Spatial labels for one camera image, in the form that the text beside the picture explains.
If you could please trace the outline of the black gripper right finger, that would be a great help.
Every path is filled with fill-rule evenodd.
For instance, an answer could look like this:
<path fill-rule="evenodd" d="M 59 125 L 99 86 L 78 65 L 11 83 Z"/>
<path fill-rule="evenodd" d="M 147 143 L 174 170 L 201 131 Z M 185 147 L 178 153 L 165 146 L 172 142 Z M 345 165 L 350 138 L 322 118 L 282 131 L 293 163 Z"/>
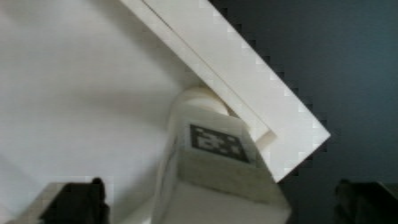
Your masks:
<path fill-rule="evenodd" d="M 398 224 L 398 183 L 339 181 L 334 224 Z"/>

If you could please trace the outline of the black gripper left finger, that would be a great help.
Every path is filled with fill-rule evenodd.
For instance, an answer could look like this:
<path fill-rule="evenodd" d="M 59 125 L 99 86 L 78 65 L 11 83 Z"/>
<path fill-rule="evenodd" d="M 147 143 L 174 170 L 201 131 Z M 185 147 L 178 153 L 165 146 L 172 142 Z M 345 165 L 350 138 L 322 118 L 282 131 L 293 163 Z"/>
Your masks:
<path fill-rule="evenodd" d="M 43 224 L 110 224 L 105 183 L 67 183 L 39 216 Z"/>

